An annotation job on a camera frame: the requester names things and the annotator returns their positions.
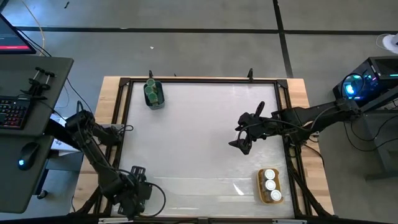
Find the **keyboard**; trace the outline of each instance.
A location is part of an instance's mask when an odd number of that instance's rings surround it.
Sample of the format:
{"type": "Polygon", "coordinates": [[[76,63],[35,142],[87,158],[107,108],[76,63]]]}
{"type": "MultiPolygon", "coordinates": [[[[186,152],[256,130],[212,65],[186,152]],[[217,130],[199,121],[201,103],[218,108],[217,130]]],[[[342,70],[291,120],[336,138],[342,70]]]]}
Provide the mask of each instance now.
{"type": "Polygon", "coordinates": [[[0,96],[0,128],[24,129],[30,102],[26,97],[0,96]]]}

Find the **wooden tray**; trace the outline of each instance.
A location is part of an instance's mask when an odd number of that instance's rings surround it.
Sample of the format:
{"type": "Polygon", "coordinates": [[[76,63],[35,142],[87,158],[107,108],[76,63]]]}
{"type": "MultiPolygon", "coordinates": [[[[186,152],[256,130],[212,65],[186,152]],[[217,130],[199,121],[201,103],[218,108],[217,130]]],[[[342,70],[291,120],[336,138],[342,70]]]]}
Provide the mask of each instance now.
{"type": "MultiPolygon", "coordinates": [[[[259,172],[257,173],[257,187],[259,189],[259,195],[260,195],[260,199],[262,202],[264,203],[281,203],[284,201],[284,198],[282,196],[282,198],[279,201],[274,201],[273,199],[271,199],[271,197],[269,196],[269,190],[266,189],[266,187],[264,186],[265,181],[267,180],[264,177],[264,171],[267,169],[272,169],[272,168],[266,168],[266,169],[261,169],[259,170],[259,172]]],[[[279,183],[279,172],[277,169],[272,169],[275,172],[275,178],[273,181],[275,181],[276,184],[276,190],[278,190],[279,192],[282,193],[282,191],[280,190],[280,183],[279,183]]]]}

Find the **black floor stripe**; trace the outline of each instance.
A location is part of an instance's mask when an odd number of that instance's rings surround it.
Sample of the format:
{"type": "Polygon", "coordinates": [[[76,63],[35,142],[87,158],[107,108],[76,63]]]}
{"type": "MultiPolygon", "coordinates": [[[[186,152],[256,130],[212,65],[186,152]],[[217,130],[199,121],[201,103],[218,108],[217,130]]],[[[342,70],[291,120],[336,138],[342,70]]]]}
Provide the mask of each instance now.
{"type": "Polygon", "coordinates": [[[7,6],[7,3],[9,0],[3,0],[0,4],[0,13],[4,10],[4,8],[7,6]]]}
{"type": "MultiPolygon", "coordinates": [[[[22,31],[40,31],[38,27],[19,26],[22,31]]],[[[45,32],[142,32],[193,34],[308,34],[308,35],[380,35],[397,34],[398,30],[279,30],[279,29],[184,29],[184,28],[117,28],[117,27],[42,27],[45,32]]]]}
{"type": "Polygon", "coordinates": [[[308,34],[308,35],[380,35],[397,34],[393,30],[284,30],[285,34],[308,34]]]}
{"type": "Polygon", "coordinates": [[[286,37],[284,33],[284,24],[282,22],[282,15],[280,14],[278,0],[273,0],[274,10],[276,16],[276,23],[278,25],[280,47],[282,49],[282,56],[284,58],[285,71],[287,78],[293,78],[292,64],[290,63],[289,51],[287,50],[286,37]]]}
{"type": "MultiPolygon", "coordinates": [[[[17,27],[22,31],[40,31],[38,27],[17,27]]],[[[276,29],[184,29],[184,28],[100,28],[100,27],[42,27],[45,32],[140,32],[191,34],[277,34],[276,29]]]]}

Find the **white board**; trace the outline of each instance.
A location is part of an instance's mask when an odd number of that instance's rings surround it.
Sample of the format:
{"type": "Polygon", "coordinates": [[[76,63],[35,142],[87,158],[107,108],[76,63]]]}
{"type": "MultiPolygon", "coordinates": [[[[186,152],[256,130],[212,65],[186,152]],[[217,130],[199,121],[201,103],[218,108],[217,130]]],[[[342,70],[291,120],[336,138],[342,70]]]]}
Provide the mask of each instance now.
{"type": "MultiPolygon", "coordinates": [[[[254,142],[247,156],[228,145],[244,112],[254,113],[260,101],[266,103],[261,116],[277,111],[273,85],[163,83],[165,107],[159,110],[146,106],[143,86],[133,86],[127,124],[134,130],[125,135],[120,168],[145,167],[148,181],[164,189],[160,216],[294,216],[282,138],[254,142]],[[260,201],[256,173],[263,168],[280,172],[282,203],[260,201]]],[[[154,188],[145,214],[156,213],[162,202],[154,188]]]]}

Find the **desk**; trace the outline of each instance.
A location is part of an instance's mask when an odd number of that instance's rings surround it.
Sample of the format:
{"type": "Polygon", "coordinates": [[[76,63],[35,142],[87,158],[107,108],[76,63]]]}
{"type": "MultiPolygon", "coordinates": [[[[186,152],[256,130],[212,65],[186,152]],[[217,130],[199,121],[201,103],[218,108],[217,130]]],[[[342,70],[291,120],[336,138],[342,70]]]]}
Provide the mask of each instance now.
{"type": "MultiPolygon", "coordinates": [[[[52,136],[43,135],[43,132],[72,64],[71,58],[0,55],[0,95],[17,96],[21,94],[20,90],[28,90],[28,79],[36,74],[35,67],[56,75],[49,80],[51,89],[42,93],[47,99],[42,103],[32,102],[24,129],[0,129],[0,176],[4,182],[0,185],[0,212],[24,212],[34,190],[41,190],[46,174],[44,165],[53,141],[52,136]],[[40,144],[35,162],[29,170],[19,170],[17,161],[21,156],[21,149],[33,141],[40,144]]],[[[46,79],[43,74],[36,78],[41,83],[46,82],[46,79]]]]}
{"type": "MultiPolygon", "coordinates": [[[[119,81],[121,77],[104,77],[103,86],[99,94],[98,104],[96,108],[95,118],[99,124],[109,124],[113,116],[113,108],[116,102],[116,95],[118,92],[119,81]]],[[[307,92],[305,91],[304,80],[302,79],[287,79],[289,85],[290,100],[293,107],[300,106],[303,108],[309,107],[307,92]]],[[[121,108],[118,114],[118,123],[121,122],[121,116],[124,107],[124,100],[126,99],[127,90],[124,89],[124,94],[121,100],[121,108]]],[[[310,147],[319,151],[318,144],[308,142],[310,147]]],[[[111,162],[113,160],[114,150],[111,154],[111,162]]],[[[322,160],[318,155],[306,147],[302,148],[302,160],[305,170],[305,177],[308,188],[317,200],[323,205],[326,211],[333,213],[328,184],[326,181],[325,171],[322,166],[322,160]]],[[[80,176],[75,190],[73,204],[76,209],[86,202],[86,200],[94,192],[97,184],[97,175],[86,158],[83,160],[80,176]]],[[[301,190],[297,188],[299,205],[302,212],[304,212],[304,204],[302,200],[301,190]]],[[[102,201],[101,209],[104,208],[106,200],[102,201]]]]}

